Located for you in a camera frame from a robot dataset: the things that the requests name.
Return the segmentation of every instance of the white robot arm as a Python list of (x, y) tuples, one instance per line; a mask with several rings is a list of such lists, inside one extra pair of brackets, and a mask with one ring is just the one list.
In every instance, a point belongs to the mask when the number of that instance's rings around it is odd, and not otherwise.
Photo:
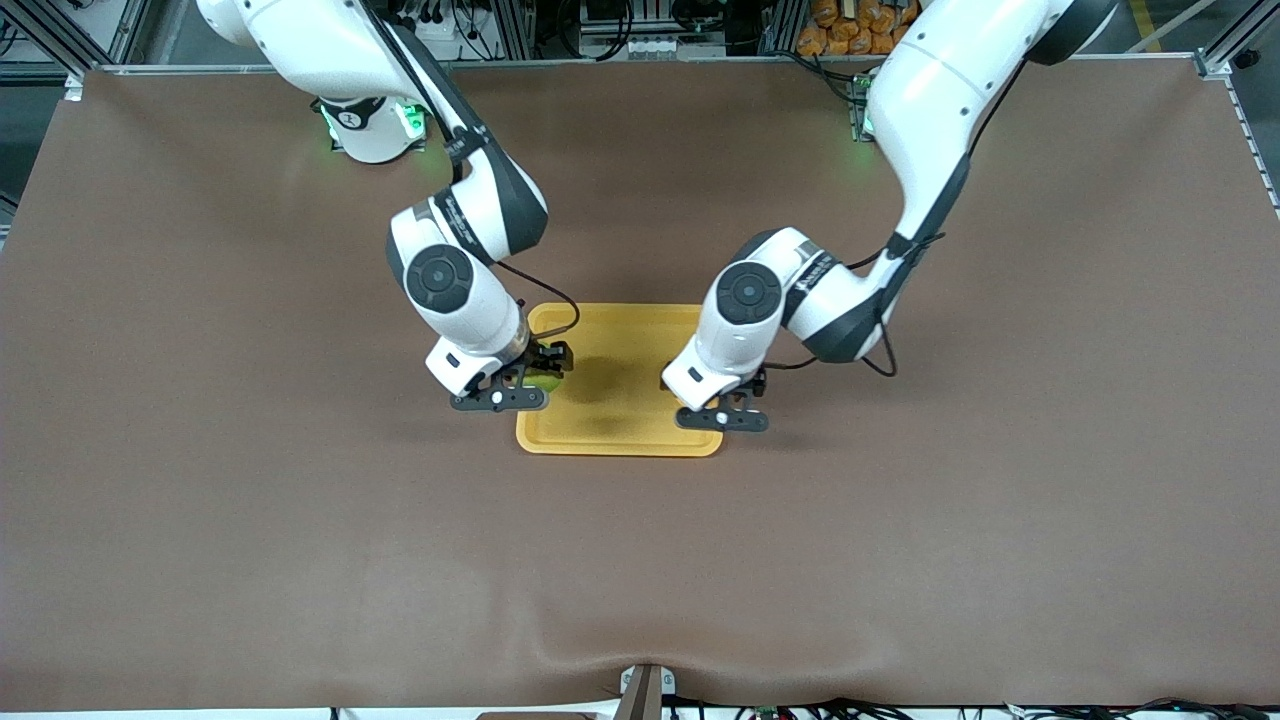
[[(413, 309), (440, 334), (428, 369), (461, 410), (536, 410), (547, 395), (524, 372), (572, 368), (563, 343), (531, 337), (524, 313), (489, 265), (527, 250), (547, 228), (547, 202), (411, 32), (364, 0), (197, 0), (224, 38), (256, 45), (280, 76), (320, 97), (347, 152), (384, 163), (413, 137), (394, 99), (435, 115), (453, 183), (392, 218), (387, 261)], [(471, 170), (461, 177), (463, 160)], [(515, 387), (497, 375), (516, 368)], [(494, 384), (480, 383), (494, 378)]]
[[(763, 392), (760, 368), (780, 327), (823, 363), (854, 363), (870, 352), (964, 186), (970, 135), (983, 110), (1024, 60), (1065, 60), (1106, 27), (1115, 6), (1116, 0), (932, 3), (881, 65), (868, 97), (876, 140), (902, 186), (892, 237), (865, 277), (794, 228), (751, 238), (708, 293), (698, 332), (663, 370), (663, 383), (685, 405), (676, 421), (765, 429), (767, 419), (746, 397)], [(735, 293), (739, 268), (776, 281), (777, 302), (773, 286), (768, 304)], [(758, 318), (764, 310), (768, 318)], [(714, 398), (719, 402), (708, 410)]]

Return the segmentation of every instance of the black joint cap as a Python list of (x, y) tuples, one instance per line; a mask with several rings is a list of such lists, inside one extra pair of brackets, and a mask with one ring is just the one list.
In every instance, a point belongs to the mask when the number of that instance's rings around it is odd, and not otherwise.
[(404, 292), (413, 302), (447, 315), (466, 305), (471, 295), (471, 261), (452, 245), (433, 245), (408, 264)]
[(760, 263), (731, 265), (716, 283), (716, 307), (735, 325), (767, 320), (782, 304), (782, 282)]

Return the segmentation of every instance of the wire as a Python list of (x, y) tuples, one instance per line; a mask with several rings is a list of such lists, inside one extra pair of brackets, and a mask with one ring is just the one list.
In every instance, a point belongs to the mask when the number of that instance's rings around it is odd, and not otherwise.
[(874, 263), (876, 260), (878, 260), (882, 252), (884, 252), (884, 251), (883, 250), (877, 250), (876, 252), (872, 252), (867, 258), (863, 258), (861, 260), (859, 260), (856, 263), (850, 263), (850, 264), (847, 264), (845, 266), (849, 268), (850, 270), (856, 270), (859, 268), (865, 268), (867, 265), (870, 265), (872, 263)]
[[(453, 9), (453, 22), (457, 23), (458, 26), (458, 35), (462, 36), (462, 40), (466, 41), (467, 47), (470, 47), (471, 51), (475, 53), (481, 60), (494, 60), (495, 58), (493, 55), (493, 51), (489, 50), (489, 44), (485, 42), (484, 40), (484, 33), (480, 32), (480, 28), (476, 27), (476, 9), (468, 5), (470, 12), (466, 13), (465, 17), (467, 18), (467, 24), (471, 27), (471, 29), (468, 29), (467, 32), (462, 32), (462, 19), (458, 18), (458, 5), (460, 3), (457, 0), (449, 3), (449, 6)], [(476, 46), (471, 44), (470, 35), (472, 32), (476, 33), (477, 38), (480, 38), (480, 45), (484, 47), (484, 53), (480, 53), (480, 50), (477, 50)]]
[[(397, 42), (396, 37), (392, 36), (392, 31), (387, 29), (387, 24), (383, 23), (381, 18), (379, 18), (378, 14), (374, 13), (374, 9), (369, 6), (369, 0), (360, 0), (360, 6), (365, 9), (365, 15), (369, 18), (369, 22), (372, 23), (374, 32), (378, 33), (378, 37), (384, 45), (387, 45), (387, 51), (392, 54), (396, 63), (399, 64), (401, 69), (404, 70), (404, 74), (408, 76), (410, 82), (412, 82), (413, 87), (422, 95), (422, 102), (430, 108), (431, 96), (426, 92), (426, 86), (422, 85), (422, 78), (417, 77), (417, 72), (413, 70), (413, 65), (408, 61), (408, 58), (404, 56), (404, 51), (401, 50), (399, 42)], [(443, 137), (445, 145), (448, 145), (453, 140), (453, 131), (449, 129), (449, 126), (445, 124), (444, 118), (440, 117), (440, 113), (436, 111), (435, 108), (430, 109), (431, 114), (435, 115), (435, 124), (440, 127), (440, 137)], [(453, 163), (452, 182), (458, 183), (461, 181), (462, 163)]]
[(835, 81), (841, 81), (846, 83), (852, 82), (854, 76), (846, 76), (823, 68), (822, 60), (819, 60), (817, 55), (813, 56), (813, 64), (806, 63), (804, 58), (796, 55), (790, 50), (769, 50), (768, 53), (765, 53), (765, 55), (778, 55), (781, 58), (790, 58), (795, 60), (796, 63), (800, 64), (800, 67), (820, 77), (822, 81), (827, 83), (827, 87), (831, 88), (831, 92), (836, 95), (836, 97), (840, 97), (845, 102), (855, 102), (855, 100), (849, 95), (846, 95), (842, 90), (840, 90), (840, 87), (835, 82)]
[(6, 19), (0, 19), (0, 46), (3, 46), (0, 47), (0, 56), (4, 56), (9, 53), (9, 50), (13, 50), (13, 45), (19, 40), (26, 41), (27, 38), (18, 32), (18, 26), (12, 24)]
[(996, 114), (996, 110), (1000, 109), (1001, 102), (1005, 101), (1005, 96), (1009, 95), (1014, 83), (1018, 82), (1018, 77), (1023, 74), (1023, 68), (1025, 67), (1027, 58), (1023, 58), (1023, 60), (1018, 63), (1018, 69), (1014, 70), (1014, 74), (1009, 77), (1009, 82), (1006, 82), (1005, 87), (1000, 91), (1000, 96), (996, 97), (996, 102), (991, 106), (991, 111), (987, 113), (986, 118), (983, 118), (982, 124), (978, 127), (978, 132), (973, 136), (973, 142), (969, 143), (969, 155), (973, 155), (974, 149), (978, 147), (978, 141), (982, 140), (982, 133), (987, 132), (987, 124), (991, 123), (991, 118)]
[(516, 268), (512, 268), (511, 265), (503, 263), (502, 260), (498, 260), (497, 263), (494, 263), (494, 265), (498, 265), (503, 270), (507, 270), (508, 273), (511, 273), (511, 274), (513, 274), (513, 275), (516, 275), (518, 278), (522, 278), (525, 282), (530, 282), (530, 283), (536, 284), (538, 287), (545, 290), (547, 292), (554, 295), (556, 297), (559, 297), (564, 302), (568, 302), (568, 306), (573, 309), (573, 319), (570, 320), (567, 325), (563, 325), (563, 327), (559, 327), (559, 328), (552, 328), (549, 331), (543, 331), (543, 332), (535, 334), (534, 340), (545, 340), (548, 337), (556, 337), (558, 334), (564, 334), (568, 331), (573, 329), (577, 325), (579, 320), (582, 319), (582, 309), (577, 306), (577, 302), (575, 302), (572, 297), (570, 297), (568, 295), (566, 295), (561, 290), (556, 288), (554, 286), (544, 283), (543, 281), (535, 278), (534, 275), (530, 275), (529, 273), (526, 273), (524, 270), (517, 270)]
[(695, 18), (691, 9), (686, 13), (686, 5), (691, 4), (692, 0), (672, 0), (671, 3), (671, 19), (676, 20), (676, 24), (685, 28), (687, 32), (703, 33), (703, 32), (716, 32), (724, 28), (724, 19), (716, 18), (708, 23), (700, 23)]
[[(608, 50), (605, 50), (596, 58), (591, 58), (596, 63), (603, 63), (604, 60), (608, 60), (614, 55), (617, 55), (618, 53), (621, 53), (622, 49), (626, 47), (627, 40), (631, 38), (631, 28), (635, 26), (635, 8), (631, 5), (631, 0), (618, 0), (618, 1), (623, 6), (622, 14), (618, 15), (618, 32), (614, 36), (613, 42), (609, 45)], [(566, 35), (566, 31), (570, 27), (572, 27), (575, 22), (572, 18), (567, 17), (568, 8), (573, 3), (575, 0), (561, 0), (559, 6), (556, 9), (556, 32), (557, 35), (559, 35), (561, 45), (564, 46), (566, 53), (577, 59), (586, 59), (588, 56), (580, 53), (576, 47), (573, 47), (573, 45), (568, 41), (568, 35)]]
[(803, 370), (817, 361), (818, 356), (814, 355), (813, 357), (805, 360), (804, 363), (796, 363), (795, 365), (783, 365), (782, 363), (765, 363), (764, 365), (760, 366), (764, 368), (765, 370)]
[(804, 56), (797, 55), (797, 54), (795, 54), (795, 53), (792, 53), (790, 50), (769, 50), (768, 53), (765, 53), (765, 55), (767, 56), (768, 55), (774, 55), (774, 56), (778, 56), (778, 58), (788, 58), (788, 59), (799, 63), (801, 68), (809, 70), (810, 73), (820, 74), (820, 76), (828, 77), (831, 79), (838, 79), (838, 81), (842, 81), (842, 82), (850, 82), (850, 81), (854, 79), (854, 76), (846, 76), (845, 73), (837, 73), (836, 70), (823, 69), (823, 67), (820, 64), (810, 63), (810, 61), (805, 60)]

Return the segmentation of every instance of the green led light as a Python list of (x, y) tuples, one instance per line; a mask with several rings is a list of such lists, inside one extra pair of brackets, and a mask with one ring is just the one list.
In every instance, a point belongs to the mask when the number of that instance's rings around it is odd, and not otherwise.
[(422, 137), (426, 132), (424, 129), (424, 115), (426, 114), (424, 108), (421, 105), (402, 105), (399, 102), (396, 104), (396, 108), (399, 110), (401, 122), (404, 123), (404, 132), (415, 140)]

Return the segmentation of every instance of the aluminum frame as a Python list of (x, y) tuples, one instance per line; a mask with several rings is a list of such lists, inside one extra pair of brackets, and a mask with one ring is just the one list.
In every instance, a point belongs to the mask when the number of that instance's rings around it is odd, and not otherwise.
[(1201, 76), (1221, 78), (1230, 74), (1231, 59), (1258, 38), (1280, 15), (1280, 0), (1254, 0), (1212, 42), (1196, 54)]

